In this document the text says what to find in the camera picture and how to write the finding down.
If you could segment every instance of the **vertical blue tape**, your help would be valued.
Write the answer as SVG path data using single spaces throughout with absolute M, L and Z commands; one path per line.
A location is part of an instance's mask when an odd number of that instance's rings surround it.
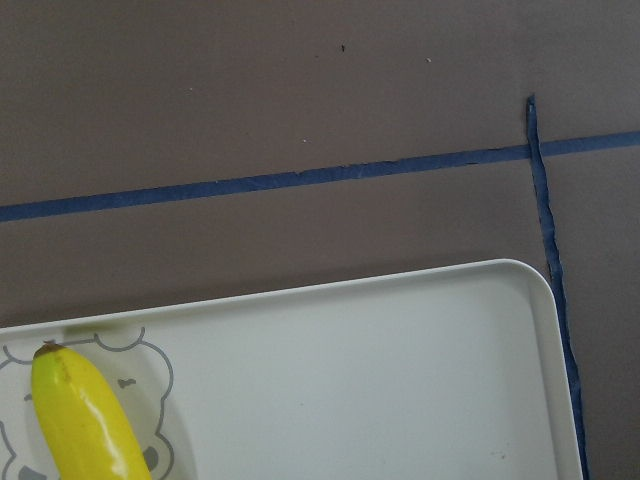
M 564 293 L 564 272 L 562 270 L 562 263 L 560 262 L 560 252 L 556 244 L 556 227 L 549 201 L 547 172 L 544 168 L 542 153 L 540 151 L 538 114 L 536 111 L 536 99 L 533 95 L 527 99 L 527 139 L 529 140 L 529 147 L 531 149 L 531 170 L 538 202 L 538 214 L 540 216 L 544 249 L 551 273 L 551 290 L 553 291 L 556 309 L 558 311 L 558 322 L 560 324 L 560 335 L 562 336 L 562 349 L 564 351 L 564 361 L 569 381 L 569 393 L 571 395 L 571 406 L 573 407 L 573 420 L 578 439 L 582 476 L 584 480 L 589 480 L 584 423 L 582 420 L 580 377 L 578 375 L 576 360 L 571 351 L 569 326 L 567 323 L 567 302 Z

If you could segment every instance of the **toy banana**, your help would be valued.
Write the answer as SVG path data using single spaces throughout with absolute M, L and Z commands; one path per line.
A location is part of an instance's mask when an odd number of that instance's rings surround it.
M 118 399 L 88 359 L 45 344 L 33 357 L 31 396 L 62 480 L 151 480 Z

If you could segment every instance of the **cartoon drawing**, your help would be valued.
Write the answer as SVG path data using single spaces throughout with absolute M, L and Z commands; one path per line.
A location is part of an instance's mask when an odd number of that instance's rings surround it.
M 173 368 L 158 346 L 143 340 L 144 334 L 141 328 L 123 346 L 97 334 L 59 343 L 98 366 L 127 413 L 153 479 L 163 480 L 174 462 L 173 447 L 161 431 Z M 23 350 L 9 344 L 0 352 L 0 480 L 57 480 L 31 401 L 31 358 Z M 35 347 L 26 351 L 32 355 Z

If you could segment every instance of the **tray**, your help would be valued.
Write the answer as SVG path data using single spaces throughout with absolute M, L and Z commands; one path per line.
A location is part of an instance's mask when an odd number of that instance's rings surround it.
M 513 260 L 0 330 L 2 480 L 58 478 L 43 340 L 105 373 L 155 480 L 582 478 L 553 297 Z

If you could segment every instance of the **printed bear face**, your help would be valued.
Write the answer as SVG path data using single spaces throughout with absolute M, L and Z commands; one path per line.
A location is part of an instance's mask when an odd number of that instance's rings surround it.
M 132 343 L 118 347 L 106 344 L 98 335 L 61 344 L 85 355 L 103 373 L 127 413 L 153 479 L 162 480 L 174 460 L 173 447 L 161 432 L 173 370 L 164 352 L 144 341 L 143 336 L 144 328 Z M 6 452 L 0 452 L 0 480 L 56 480 L 58 471 L 31 400 L 30 358 L 24 358 L 24 353 L 15 356 L 11 344 L 4 345 L 3 352 L 6 358 L 0 354 L 0 451 L 4 447 Z

